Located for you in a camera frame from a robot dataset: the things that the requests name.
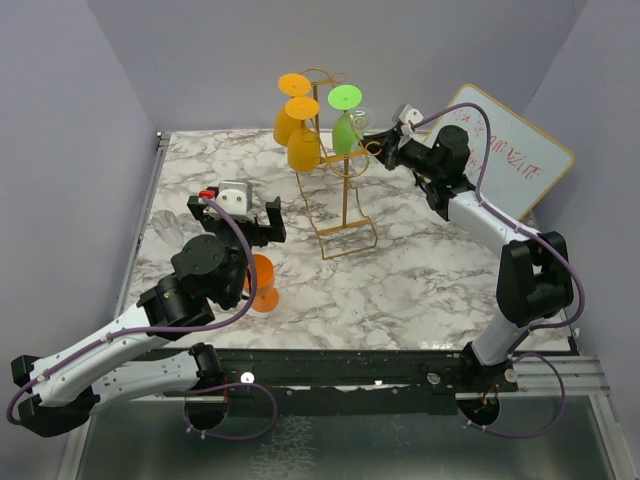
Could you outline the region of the green plastic wine glass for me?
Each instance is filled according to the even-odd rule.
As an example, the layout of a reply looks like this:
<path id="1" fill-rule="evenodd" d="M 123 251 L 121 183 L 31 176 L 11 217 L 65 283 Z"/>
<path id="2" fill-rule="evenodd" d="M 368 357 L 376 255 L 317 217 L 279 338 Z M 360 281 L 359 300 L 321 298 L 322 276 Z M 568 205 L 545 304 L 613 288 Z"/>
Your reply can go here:
<path id="1" fill-rule="evenodd" d="M 361 90 L 351 84 L 334 87 L 328 94 L 330 107 L 341 112 L 332 128 L 332 147 L 336 155 L 346 155 L 359 149 L 359 135 L 353 126 L 353 113 L 360 105 Z"/>

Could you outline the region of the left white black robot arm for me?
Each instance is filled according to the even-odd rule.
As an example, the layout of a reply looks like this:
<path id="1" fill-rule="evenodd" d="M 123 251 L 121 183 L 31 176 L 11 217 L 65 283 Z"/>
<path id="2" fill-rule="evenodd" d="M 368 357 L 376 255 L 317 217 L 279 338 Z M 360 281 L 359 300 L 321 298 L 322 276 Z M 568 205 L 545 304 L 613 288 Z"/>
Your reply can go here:
<path id="1" fill-rule="evenodd" d="M 268 224 L 248 216 L 239 190 L 190 197 L 204 232 L 171 259 L 172 273 L 136 304 L 73 346 L 48 357 L 22 355 L 11 363 L 18 391 L 6 409 L 9 423 L 41 437 L 68 433 L 112 403 L 159 393 L 198 396 L 242 388 L 210 344 L 165 360 L 138 357 L 188 334 L 223 328 L 242 318 L 258 295 L 255 246 L 282 243 L 281 200 L 265 206 Z"/>

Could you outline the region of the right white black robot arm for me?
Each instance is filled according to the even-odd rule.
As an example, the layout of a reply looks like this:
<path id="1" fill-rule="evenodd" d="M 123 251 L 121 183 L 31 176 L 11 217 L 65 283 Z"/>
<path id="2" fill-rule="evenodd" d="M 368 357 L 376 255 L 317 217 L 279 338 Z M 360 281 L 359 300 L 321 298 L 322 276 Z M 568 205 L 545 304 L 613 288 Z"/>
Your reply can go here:
<path id="1" fill-rule="evenodd" d="M 468 134 L 448 125 L 427 147 L 405 125 L 366 135 L 365 150 L 388 170 L 409 169 L 432 211 L 471 234 L 499 258 L 497 313 L 460 355 L 456 389 L 478 392 L 507 368 L 509 355 L 538 329 L 558 328 L 556 317 L 574 300 L 566 241 L 557 232 L 529 230 L 487 200 L 464 173 Z"/>

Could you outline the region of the orange plastic wine glass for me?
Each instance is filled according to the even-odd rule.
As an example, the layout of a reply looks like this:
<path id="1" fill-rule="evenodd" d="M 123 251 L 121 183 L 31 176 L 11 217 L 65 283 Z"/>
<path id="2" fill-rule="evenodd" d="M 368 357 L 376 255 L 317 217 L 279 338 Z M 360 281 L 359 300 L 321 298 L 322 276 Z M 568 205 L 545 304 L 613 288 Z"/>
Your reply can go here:
<path id="1" fill-rule="evenodd" d="M 273 311 L 279 303 L 279 292 L 275 288 L 275 269 L 271 260 L 261 254 L 253 255 L 257 272 L 257 294 L 252 308 L 259 313 Z"/>

